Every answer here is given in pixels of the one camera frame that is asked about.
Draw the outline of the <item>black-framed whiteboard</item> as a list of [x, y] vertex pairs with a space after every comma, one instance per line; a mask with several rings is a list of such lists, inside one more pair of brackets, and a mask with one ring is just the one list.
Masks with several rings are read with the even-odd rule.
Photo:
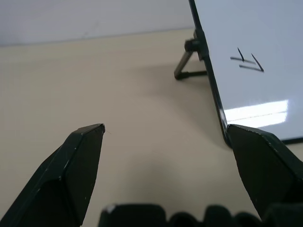
[[303, 140], [303, 0], [189, 0], [223, 135]]

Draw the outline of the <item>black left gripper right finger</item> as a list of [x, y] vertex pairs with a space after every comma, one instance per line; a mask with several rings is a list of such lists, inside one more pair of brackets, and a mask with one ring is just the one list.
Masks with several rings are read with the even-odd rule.
[[230, 124], [227, 134], [243, 185], [261, 218], [273, 205], [303, 208], [303, 161], [270, 132]]

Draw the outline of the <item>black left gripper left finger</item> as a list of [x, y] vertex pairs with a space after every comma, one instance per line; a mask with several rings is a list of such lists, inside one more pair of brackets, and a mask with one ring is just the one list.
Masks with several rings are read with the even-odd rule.
[[0, 227], [80, 227], [94, 190], [104, 124], [72, 132], [34, 172]]

